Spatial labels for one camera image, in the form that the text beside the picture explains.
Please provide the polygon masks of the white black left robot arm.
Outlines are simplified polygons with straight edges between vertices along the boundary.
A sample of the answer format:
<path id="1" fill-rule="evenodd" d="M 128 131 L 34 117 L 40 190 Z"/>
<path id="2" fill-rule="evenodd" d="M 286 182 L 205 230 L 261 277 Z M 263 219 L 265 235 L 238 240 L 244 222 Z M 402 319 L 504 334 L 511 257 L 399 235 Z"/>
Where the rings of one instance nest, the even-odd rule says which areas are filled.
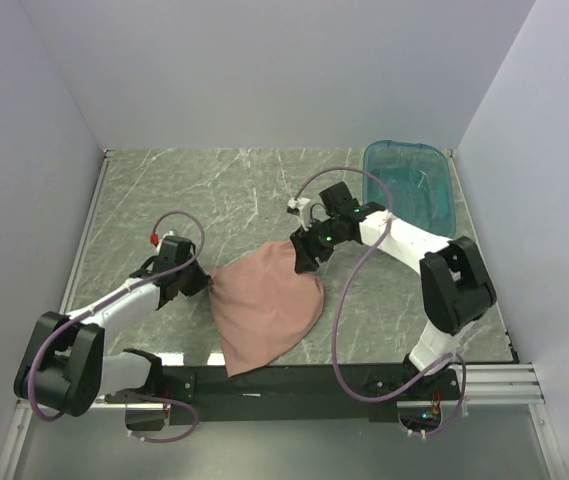
<path id="1" fill-rule="evenodd" d="M 212 283 L 184 237 L 154 236 L 155 255 L 116 290 L 68 314 L 46 312 L 37 321 L 13 390 L 46 422 L 84 414 L 100 396 L 129 390 L 150 402 L 165 391 L 161 359 L 141 350 L 108 356 L 120 331 L 180 295 L 192 297 Z"/>

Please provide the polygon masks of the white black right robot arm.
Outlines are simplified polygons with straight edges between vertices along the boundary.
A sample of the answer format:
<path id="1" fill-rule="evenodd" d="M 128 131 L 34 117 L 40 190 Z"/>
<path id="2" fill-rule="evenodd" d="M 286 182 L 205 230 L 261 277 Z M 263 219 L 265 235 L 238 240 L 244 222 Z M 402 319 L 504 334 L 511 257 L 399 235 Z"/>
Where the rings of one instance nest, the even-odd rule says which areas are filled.
<path id="1" fill-rule="evenodd" d="M 337 245 L 354 241 L 368 250 L 349 275 L 344 292 L 375 251 L 419 275 L 428 321 L 404 361 L 403 385 L 380 399 L 405 392 L 416 399 L 428 397 L 438 386 L 437 373 L 450 363 L 467 327 L 497 300 L 477 244 L 466 236 L 453 240 L 431 234 L 375 202 L 360 205 L 353 199 L 343 207 L 327 208 L 328 218 L 323 221 L 313 220 L 311 211 L 312 201 L 304 197 L 293 198 L 287 205 L 287 212 L 299 221 L 290 236 L 296 273 L 317 271 Z"/>

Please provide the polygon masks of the pink t shirt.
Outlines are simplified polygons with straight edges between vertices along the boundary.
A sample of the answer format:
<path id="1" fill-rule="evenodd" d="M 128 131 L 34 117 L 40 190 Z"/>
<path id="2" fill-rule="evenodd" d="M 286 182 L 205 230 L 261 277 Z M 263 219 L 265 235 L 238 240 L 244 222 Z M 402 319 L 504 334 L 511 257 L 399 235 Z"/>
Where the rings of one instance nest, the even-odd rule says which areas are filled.
<path id="1" fill-rule="evenodd" d="M 322 315 L 322 281 L 296 273 L 295 260 L 291 241 L 270 241 L 213 273 L 209 297 L 228 376 L 287 353 Z"/>

